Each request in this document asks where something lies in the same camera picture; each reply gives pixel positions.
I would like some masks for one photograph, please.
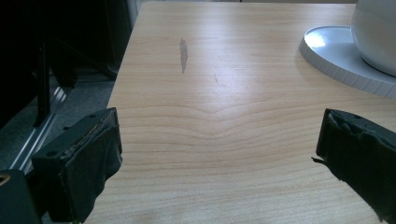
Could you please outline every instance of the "light wood grain surface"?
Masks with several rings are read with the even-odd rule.
[[[396,131],[396,103],[321,74],[298,51],[307,30],[349,25],[353,9],[143,4],[108,105],[123,164],[86,223],[378,223],[311,157],[325,108]]]

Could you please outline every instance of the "wooden table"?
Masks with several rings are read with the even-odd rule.
[[[353,10],[144,4],[108,105],[123,164],[86,223],[379,222],[311,160],[325,108],[396,131],[395,101],[323,75],[298,50],[306,31],[349,25]]]

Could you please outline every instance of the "white plate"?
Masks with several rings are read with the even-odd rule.
[[[329,77],[362,91],[396,98],[396,77],[376,70],[361,58],[349,26],[309,30],[300,44],[300,52]]]

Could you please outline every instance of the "white object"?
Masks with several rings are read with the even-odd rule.
[[[361,58],[349,26],[309,30],[300,44],[300,52],[329,77],[362,91],[396,98],[396,77],[374,69]]]
[[[396,1],[359,0],[351,31],[364,61],[396,76]]]

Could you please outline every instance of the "gray floor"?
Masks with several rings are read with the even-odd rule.
[[[54,77],[50,78],[51,91],[58,85]],[[53,117],[42,147],[85,116],[107,107],[114,81],[101,74],[78,75],[74,89],[70,89]],[[36,99],[27,105],[0,129],[0,170],[10,167],[34,130],[36,117]],[[51,223],[45,216],[43,223]]]

